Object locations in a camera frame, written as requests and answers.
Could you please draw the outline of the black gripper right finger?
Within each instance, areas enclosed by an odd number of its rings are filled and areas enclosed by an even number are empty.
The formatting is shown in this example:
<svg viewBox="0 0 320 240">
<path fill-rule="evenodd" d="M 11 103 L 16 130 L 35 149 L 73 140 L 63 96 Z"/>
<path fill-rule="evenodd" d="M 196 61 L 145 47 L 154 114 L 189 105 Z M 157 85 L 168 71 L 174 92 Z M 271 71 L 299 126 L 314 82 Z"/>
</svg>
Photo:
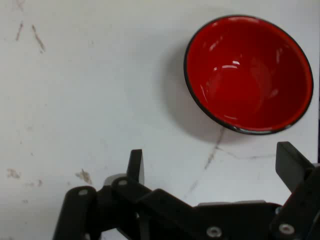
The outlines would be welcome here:
<svg viewBox="0 0 320 240">
<path fill-rule="evenodd" d="M 275 171 L 291 195 L 270 223 L 275 240 L 320 238 L 320 167 L 313 165 L 290 142 L 278 142 Z"/>
</svg>

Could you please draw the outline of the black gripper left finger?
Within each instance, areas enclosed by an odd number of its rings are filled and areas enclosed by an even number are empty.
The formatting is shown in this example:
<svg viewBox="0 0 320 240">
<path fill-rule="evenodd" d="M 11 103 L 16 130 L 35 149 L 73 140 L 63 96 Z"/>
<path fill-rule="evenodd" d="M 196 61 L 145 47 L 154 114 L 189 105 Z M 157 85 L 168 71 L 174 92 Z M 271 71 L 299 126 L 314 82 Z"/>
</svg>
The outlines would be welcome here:
<svg viewBox="0 0 320 240">
<path fill-rule="evenodd" d="M 196 239 L 189 222 L 192 207 L 161 189 L 148 189 L 143 181 L 143 152 L 134 149 L 126 174 L 101 190 L 81 186 L 66 193 L 53 239 L 99 240 L 112 229 L 129 240 Z"/>
</svg>

